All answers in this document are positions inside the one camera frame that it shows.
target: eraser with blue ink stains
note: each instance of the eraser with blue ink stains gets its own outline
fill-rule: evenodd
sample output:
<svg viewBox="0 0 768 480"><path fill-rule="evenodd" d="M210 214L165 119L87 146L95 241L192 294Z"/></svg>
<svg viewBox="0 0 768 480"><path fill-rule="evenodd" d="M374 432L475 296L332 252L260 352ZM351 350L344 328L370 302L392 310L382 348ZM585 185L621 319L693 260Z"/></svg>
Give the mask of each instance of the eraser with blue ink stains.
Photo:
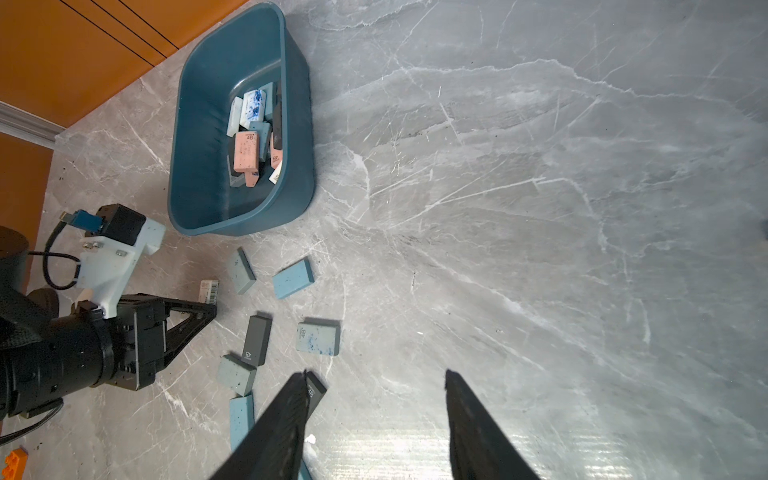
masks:
<svg viewBox="0 0 768 480"><path fill-rule="evenodd" d="M296 330L296 349L318 355L339 355L341 326L301 322Z"/></svg>
<svg viewBox="0 0 768 480"><path fill-rule="evenodd" d="M261 90L251 90L243 95L243 111L240 114L240 124L245 128L252 121L264 121L266 94Z"/></svg>

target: blue connector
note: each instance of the blue connector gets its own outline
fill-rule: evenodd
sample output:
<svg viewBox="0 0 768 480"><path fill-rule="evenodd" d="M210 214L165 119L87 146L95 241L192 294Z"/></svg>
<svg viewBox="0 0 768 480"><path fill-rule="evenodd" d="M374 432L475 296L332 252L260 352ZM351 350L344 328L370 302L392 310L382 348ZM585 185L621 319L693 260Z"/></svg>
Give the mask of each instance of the blue connector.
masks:
<svg viewBox="0 0 768 480"><path fill-rule="evenodd" d="M80 230L85 230L89 233L96 233L101 229L101 217L91 215L85 210L78 210L73 214L64 212L61 214L61 221L67 225L72 225Z"/></svg>

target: eraser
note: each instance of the eraser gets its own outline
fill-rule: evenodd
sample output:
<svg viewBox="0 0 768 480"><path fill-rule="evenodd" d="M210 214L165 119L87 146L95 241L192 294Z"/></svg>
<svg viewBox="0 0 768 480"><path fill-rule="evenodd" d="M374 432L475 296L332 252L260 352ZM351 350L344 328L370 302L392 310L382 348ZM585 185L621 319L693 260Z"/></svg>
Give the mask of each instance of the eraser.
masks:
<svg viewBox="0 0 768 480"><path fill-rule="evenodd" d="M230 445L234 452L253 428L253 395L239 396L230 400Z"/></svg>
<svg viewBox="0 0 768 480"><path fill-rule="evenodd" d="M283 149L283 102L278 101L272 119L272 132L275 134L275 148Z"/></svg>
<svg viewBox="0 0 768 480"><path fill-rule="evenodd" d="M239 130L240 116L243 114L243 99L235 97L230 107L230 121L227 123L227 136L234 136Z"/></svg>
<svg viewBox="0 0 768 480"><path fill-rule="evenodd" d="M262 366L266 361L266 348L270 342L272 319L254 315L248 320L242 359L252 366Z"/></svg>
<svg viewBox="0 0 768 480"><path fill-rule="evenodd" d="M306 414L306 417L309 418L310 415L312 415L312 412L315 411L315 408L317 408L317 404L320 403L320 400L323 398L323 395L326 394L328 389L325 385L323 385L323 382L320 382L320 379L317 378L317 375L315 375L314 372L307 372L305 377L306 392L310 396L310 410Z"/></svg>
<svg viewBox="0 0 768 480"><path fill-rule="evenodd" d="M313 283L315 283L315 277L312 275L310 261L306 258L272 277L272 285L278 299L293 295Z"/></svg>
<svg viewBox="0 0 768 480"><path fill-rule="evenodd" d="M245 128L252 121L264 121L266 95L261 90L251 90L243 95L243 111L240 114L240 124Z"/></svg>
<svg viewBox="0 0 768 480"><path fill-rule="evenodd" d="M265 121L252 121L248 131L255 131L259 134L259 161L266 161L267 149L270 146L270 138L272 137L272 125Z"/></svg>
<svg viewBox="0 0 768 480"><path fill-rule="evenodd" d="M259 171L259 135L241 131L235 135L234 170L239 173Z"/></svg>
<svg viewBox="0 0 768 480"><path fill-rule="evenodd" d="M283 161L283 151L275 148L275 134L270 135L270 162L272 168L277 169L277 166Z"/></svg>
<svg viewBox="0 0 768 480"><path fill-rule="evenodd" d="M302 322L296 329L296 349L318 355L339 355L341 327Z"/></svg>
<svg viewBox="0 0 768 480"><path fill-rule="evenodd" d="M250 264L242 247L238 247L237 251L230 256L227 270L229 270L232 284L238 295L244 294L256 283L256 276L253 275L253 270L250 269Z"/></svg>
<svg viewBox="0 0 768 480"><path fill-rule="evenodd" d="M237 174L237 176L233 176L230 174L230 187L242 187L245 185L245 174Z"/></svg>
<svg viewBox="0 0 768 480"><path fill-rule="evenodd" d="M200 282L200 295L197 297L199 303L211 303L216 305L216 298L219 295L219 280L203 280Z"/></svg>
<svg viewBox="0 0 768 480"><path fill-rule="evenodd" d="M270 82L263 87L259 87L259 90L266 95L266 102L264 103L264 119L272 120L272 110L277 103L277 92L275 92L274 82Z"/></svg>
<svg viewBox="0 0 768 480"><path fill-rule="evenodd" d="M270 175L270 182L277 185L277 181L280 179L280 171L283 169L283 162L277 164L277 168Z"/></svg>
<svg viewBox="0 0 768 480"><path fill-rule="evenodd" d="M250 393L255 378L256 367L241 362L234 355L221 357L216 380L231 388L237 395L245 396Z"/></svg>
<svg viewBox="0 0 768 480"><path fill-rule="evenodd" d="M256 186L256 182L259 181L259 172L246 172L243 175L245 175L246 187L253 188Z"/></svg>

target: orange cabinet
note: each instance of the orange cabinet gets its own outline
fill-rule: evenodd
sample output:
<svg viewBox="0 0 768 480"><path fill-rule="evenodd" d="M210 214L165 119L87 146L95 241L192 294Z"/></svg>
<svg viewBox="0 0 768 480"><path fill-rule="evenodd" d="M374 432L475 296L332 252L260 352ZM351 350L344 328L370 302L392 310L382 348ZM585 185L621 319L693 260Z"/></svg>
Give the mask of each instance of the orange cabinet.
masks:
<svg viewBox="0 0 768 480"><path fill-rule="evenodd" d="M123 2L130 7L179 47L186 45L245 3L245 0L115 1Z"/></svg>
<svg viewBox="0 0 768 480"><path fill-rule="evenodd" d="M243 3L0 2L0 101L69 127Z"/></svg>
<svg viewBox="0 0 768 480"><path fill-rule="evenodd" d="M52 156L52 150L0 133L0 225L27 237L30 250L38 237Z"/></svg>

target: speckled eraser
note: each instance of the speckled eraser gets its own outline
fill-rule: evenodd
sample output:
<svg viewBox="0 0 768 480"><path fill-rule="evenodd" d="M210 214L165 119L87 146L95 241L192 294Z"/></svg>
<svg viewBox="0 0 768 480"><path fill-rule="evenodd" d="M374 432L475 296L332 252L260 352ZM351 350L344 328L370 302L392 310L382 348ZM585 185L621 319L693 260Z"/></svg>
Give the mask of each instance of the speckled eraser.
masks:
<svg viewBox="0 0 768 480"><path fill-rule="evenodd" d="M241 131L235 134L234 170L238 173L259 171L259 134Z"/></svg>
<svg viewBox="0 0 768 480"><path fill-rule="evenodd" d="M289 266L282 272L279 272L277 275L272 277L272 286L275 289L275 296L278 299L293 295L294 293L301 289L307 288L313 283L315 283L315 277L312 275L312 267L310 266L310 261L306 258Z"/></svg>
<svg viewBox="0 0 768 480"><path fill-rule="evenodd" d="M230 256L230 261L227 263L227 270L229 270L232 284L238 295L244 294L254 283L256 283L256 276L253 275L253 270L250 269L248 258L242 247L238 247L237 251Z"/></svg>
<svg viewBox="0 0 768 480"><path fill-rule="evenodd" d="M256 378L256 367L241 362L234 355L221 357L216 380L221 385L230 387L237 395L248 395Z"/></svg>
<svg viewBox="0 0 768 480"><path fill-rule="evenodd" d="M253 395L239 396L230 400L230 445L234 452L253 428Z"/></svg>
<svg viewBox="0 0 768 480"><path fill-rule="evenodd" d="M256 183L259 181L259 172L246 172L243 175L245 175L246 187L253 188L256 186Z"/></svg>

